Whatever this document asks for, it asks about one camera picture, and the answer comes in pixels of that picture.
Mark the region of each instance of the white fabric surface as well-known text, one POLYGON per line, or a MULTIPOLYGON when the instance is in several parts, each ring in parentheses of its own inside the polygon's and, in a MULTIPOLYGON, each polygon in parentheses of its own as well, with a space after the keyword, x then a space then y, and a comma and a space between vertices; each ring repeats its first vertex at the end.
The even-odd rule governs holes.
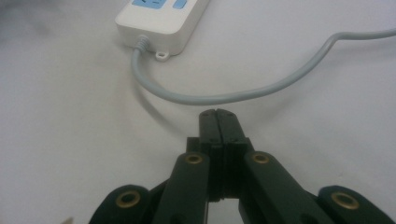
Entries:
MULTIPOLYGON (((131 76, 114 18, 128 1, 0 2, 0 224, 88 223, 122 185, 170 175, 198 115, 131 76)), ((392 0, 212 0, 184 51, 144 61, 190 94, 257 88, 298 68, 340 31, 396 27, 392 0)), ((311 74, 265 98, 222 105, 256 150, 307 190, 342 185, 396 220, 396 38, 342 41, 311 74)), ((237 201, 209 223, 242 223, 237 201)))

